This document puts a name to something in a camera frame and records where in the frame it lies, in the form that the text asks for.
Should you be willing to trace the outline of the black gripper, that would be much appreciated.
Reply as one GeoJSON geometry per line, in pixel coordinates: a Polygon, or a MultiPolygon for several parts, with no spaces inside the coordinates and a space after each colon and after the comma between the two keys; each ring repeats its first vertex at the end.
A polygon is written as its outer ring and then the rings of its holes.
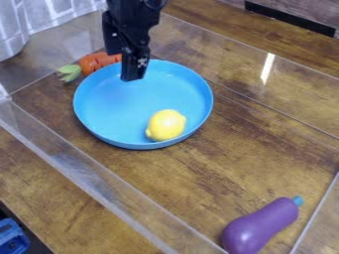
{"type": "Polygon", "coordinates": [[[122,53],[125,81],[142,79],[150,61],[149,32],[159,24],[167,0],[106,0],[102,14],[103,41],[107,54],[122,53]]]}

